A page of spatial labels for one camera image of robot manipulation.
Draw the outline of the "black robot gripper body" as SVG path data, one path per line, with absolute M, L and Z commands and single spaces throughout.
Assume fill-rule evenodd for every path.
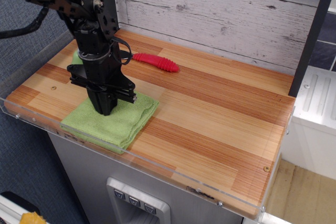
M 122 73 L 121 61 L 113 52 L 93 55 L 78 50 L 78 55 L 83 64 L 67 67 L 73 84 L 103 91 L 123 101 L 133 103 L 137 100 L 135 84 Z

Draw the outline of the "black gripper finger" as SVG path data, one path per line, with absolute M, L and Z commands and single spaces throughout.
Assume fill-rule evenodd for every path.
M 86 87 L 87 89 L 87 94 L 88 97 L 94 107 L 94 109 L 99 113 L 99 114 L 105 114 L 104 112 L 104 92 L 103 91 L 97 91 L 94 90 L 91 87 Z
M 107 95 L 104 102 L 104 114 L 110 115 L 111 111 L 118 104 L 118 99 L 111 95 Z

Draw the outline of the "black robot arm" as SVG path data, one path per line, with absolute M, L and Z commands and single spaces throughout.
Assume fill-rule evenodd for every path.
M 119 100 L 134 103 L 135 84 L 121 71 L 130 62 L 119 45 L 127 43 L 115 37 L 118 20 L 114 0 L 25 0 L 42 6 L 38 16 L 26 27 L 3 31 L 1 38 L 18 37 L 39 29 L 50 9 L 65 22 L 77 42 L 81 63 L 67 67 L 71 83 L 84 87 L 95 110 L 109 115 Z

